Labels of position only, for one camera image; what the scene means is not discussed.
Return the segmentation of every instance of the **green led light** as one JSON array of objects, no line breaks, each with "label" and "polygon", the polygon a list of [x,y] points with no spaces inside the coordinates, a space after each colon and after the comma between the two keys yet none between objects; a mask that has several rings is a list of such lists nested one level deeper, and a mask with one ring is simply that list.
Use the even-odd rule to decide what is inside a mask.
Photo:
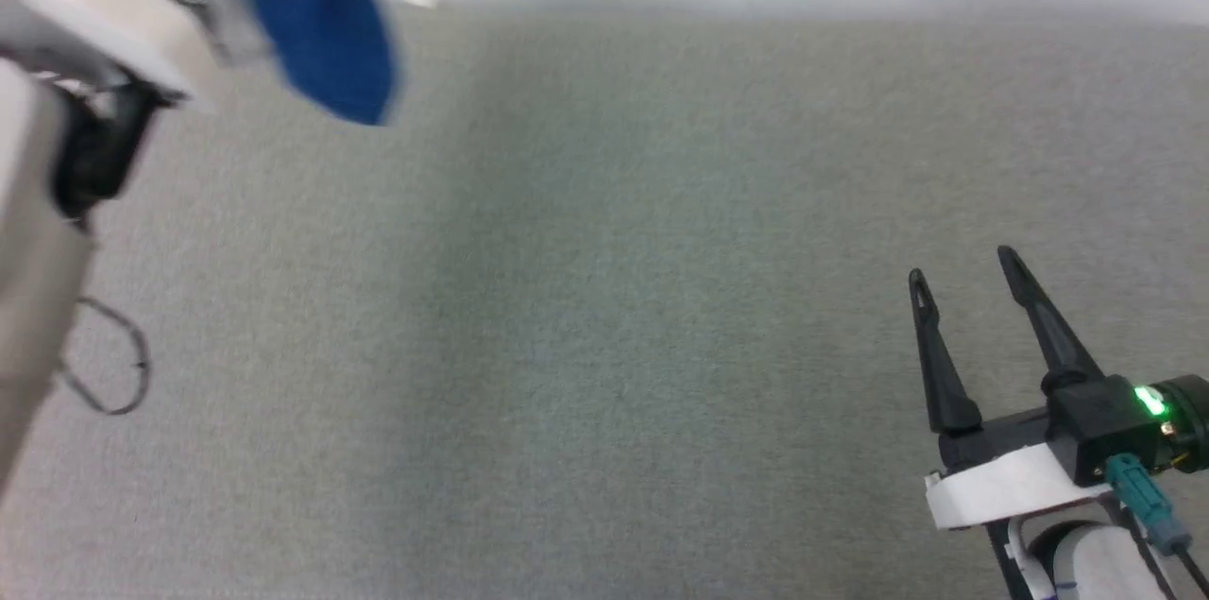
[{"label": "green led light", "polygon": [[1146,405],[1146,410],[1150,411],[1150,415],[1162,416],[1167,412],[1167,405],[1163,404],[1163,396],[1153,387],[1135,387],[1134,394],[1136,394],[1138,399]]}]

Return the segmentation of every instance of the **teal cable connector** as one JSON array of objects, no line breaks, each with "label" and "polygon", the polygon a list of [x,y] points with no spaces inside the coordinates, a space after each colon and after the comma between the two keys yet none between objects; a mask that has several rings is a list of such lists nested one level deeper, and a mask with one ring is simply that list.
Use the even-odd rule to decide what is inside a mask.
[{"label": "teal cable connector", "polygon": [[1150,535],[1150,543],[1163,555],[1172,555],[1176,548],[1187,549],[1192,535],[1175,518],[1172,502],[1133,454],[1117,454],[1109,458],[1104,475],[1117,498],[1129,508]]}]

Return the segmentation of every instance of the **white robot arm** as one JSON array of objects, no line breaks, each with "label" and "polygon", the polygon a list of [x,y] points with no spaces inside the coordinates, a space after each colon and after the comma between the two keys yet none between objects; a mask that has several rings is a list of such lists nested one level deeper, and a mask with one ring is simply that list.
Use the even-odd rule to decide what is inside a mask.
[{"label": "white robot arm", "polygon": [[0,0],[0,496],[51,390],[94,243],[162,108],[219,65],[179,0]]}]

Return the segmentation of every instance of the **blue fabric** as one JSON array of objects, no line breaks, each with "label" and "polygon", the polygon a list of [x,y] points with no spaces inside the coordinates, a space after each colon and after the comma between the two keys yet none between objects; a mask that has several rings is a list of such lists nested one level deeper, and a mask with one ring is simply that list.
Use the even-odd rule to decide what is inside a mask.
[{"label": "blue fabric", "polygon": [[395,57],[375,0],[251,2],[285,76],[300,93],[346,121],[384,122],[394,93]]}]

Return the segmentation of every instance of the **cable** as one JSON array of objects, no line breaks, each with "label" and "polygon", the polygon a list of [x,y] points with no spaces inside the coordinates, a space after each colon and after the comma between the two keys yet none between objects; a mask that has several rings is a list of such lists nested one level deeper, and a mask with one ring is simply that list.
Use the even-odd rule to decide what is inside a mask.
[{"label": "cable", "polygon": [[77,376],[68,367],[66,362],[59,365],[59,379],[62,379],[68,387],[70,387],[83,403],[88,405],[89,409],[103,414],[105,416],[125,416],[143,405],[143,400],[146,399],[147,390],[151,388],[151,354],[147,351],[147,340],[140,329],[129,317],[126,317],[117,310],[96,300],[93,298],[81,298],[80,305],[85,307],[91,307],[98,315],[106,317],[114,324],[121,325],[125,329],[126,335],[131,339],[131,345],[134,347],[134,370],[138,371],[138,388],[134,390],[134,397],[125,406],[116,409],[106,406],[99,398],[79,380]]},{"label": "cable", "polygon": [[1209,598],[1209,579],[1205,578],[1204,572],[1202,572],[1201,567],[1197,566],[1197,561],[1192,559],[1192,554],[1188,553],[1188,547],[1176,546],[1175,554],[1180,558],[1180,561],[1184,562],[1184,569],[1188,570],[1188,576],[1196,582],[1201,593],[1203,593],[1205,598]]},{"label": "cable", "polygon": [[1104,466],[1104,479],[1112,492],[1146,527],[1146,535],[1161,554],[1170,555],[1176,546],[1192,543],[1192,532],[1179,518],[1175,508],[1155,484],[1150,472],[1133,454],[1117,454]]},{"label": "cable", "polygon": [[1117,526],[1124,527],[1129,531],[1129,536],[1134,540],[1138,546],[1138,554],[1141,555],[1144,562],[1146,562],[1146,569],[1155,577],[1155,583],[1158,584],[1158,589],[1163,593],[1167,600],[1175,600],[1175,592],[1172,590],[1172,584],[1167,582],[1167,575],[1163,573],[1163,569],[1158,566],[1158,560],[1155,559],[1155,552],[1151,549],[1150,543],[1146,542],[1146,537],[1143,536],[1141,529],[1138,526],[1138,520],[1134,519],[1130,510],[1121,508],[1121,501],[1115,496],[1109,497],[1103,503],[1104,509],[1109,512],[1109,518]]}]

